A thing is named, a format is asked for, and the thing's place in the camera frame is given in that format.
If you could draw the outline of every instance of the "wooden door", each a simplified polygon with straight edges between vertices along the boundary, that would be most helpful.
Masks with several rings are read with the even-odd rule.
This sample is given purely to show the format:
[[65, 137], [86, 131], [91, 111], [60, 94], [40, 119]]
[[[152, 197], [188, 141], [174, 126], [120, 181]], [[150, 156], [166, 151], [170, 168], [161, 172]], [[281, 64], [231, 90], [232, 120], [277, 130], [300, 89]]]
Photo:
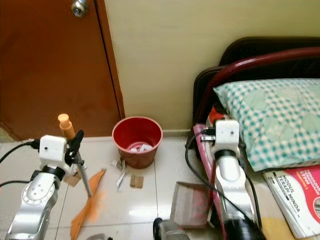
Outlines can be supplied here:
[[93, 1], [79, 18], [72, 0], [1, 0], [0, 120], [16, 138], [60, 135], [60, 113], [86, 137], [120, 120]]

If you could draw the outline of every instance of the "checkered pillow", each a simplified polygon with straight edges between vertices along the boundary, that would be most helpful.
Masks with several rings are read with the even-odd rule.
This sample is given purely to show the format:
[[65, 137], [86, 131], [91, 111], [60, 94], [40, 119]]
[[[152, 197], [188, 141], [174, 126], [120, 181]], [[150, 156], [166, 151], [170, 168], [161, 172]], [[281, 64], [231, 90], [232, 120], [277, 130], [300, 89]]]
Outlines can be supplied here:
[[255, 171], [320, 163], [320, 79], [269, 79], [214, 88], [240, 124]]

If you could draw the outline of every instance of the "beige wall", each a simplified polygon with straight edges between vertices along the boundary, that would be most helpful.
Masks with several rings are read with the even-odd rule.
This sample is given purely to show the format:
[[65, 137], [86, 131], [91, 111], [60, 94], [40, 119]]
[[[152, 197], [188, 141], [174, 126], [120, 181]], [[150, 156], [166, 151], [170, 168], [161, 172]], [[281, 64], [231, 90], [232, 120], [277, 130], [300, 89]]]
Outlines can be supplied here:
[[126, 116], [192, 123], [193, 82], [248, 36], [320, 36], [320, 0], [105, 0]]

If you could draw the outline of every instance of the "tile floor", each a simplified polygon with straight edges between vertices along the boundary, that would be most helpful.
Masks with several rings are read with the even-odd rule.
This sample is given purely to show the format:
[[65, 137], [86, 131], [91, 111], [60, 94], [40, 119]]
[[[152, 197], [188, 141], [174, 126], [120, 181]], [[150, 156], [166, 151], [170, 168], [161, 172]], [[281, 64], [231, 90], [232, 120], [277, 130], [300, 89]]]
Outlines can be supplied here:
[[[152, 223], [157, 217], [167, 219], [171, 212], [171, 203], [177, 181], [198, 183], [198, 179], [188, 169], [184, 144], [186, 138], [165, 138], [156, 154], [155, 163], [150, 167], [137, 170], [127, 167], [129, 174], [119, 191], [116, 181], [121, 172], [111, 166], [119, 159], [119, 153], [109, 137], [85, 138], [80, 153], [87, 165], [89, 178], [106, 168], [98, 191], [102, 193], [99, 205], [99, 217], [95, 221], [83, 223], [78, 239], [105, 233], [114, 240], [152, 240]], [[17, 143], [3, 143], [2, 156]], [[13, 179], [28, 180], [35, 169], [39, 169], [38, 152], [27, 146], [12, 153], [0, 167], [0, 181]], [[131, 175], [143, 176], [143, 188], [131, 188]], [[21, 202], [23, 184], [10, 184], [0, 189], [0, 239], [4, 239], [13, 216]], [[61, 183], [58, 201], [51, 211], [46, 240], [70, 239], [71, 220], [84, 207], [87, 195], [84, 185], [79, 182], [75, 187]], [[192, 230], [188, 232], [191, 240], [219, 239], [212, 229]]]

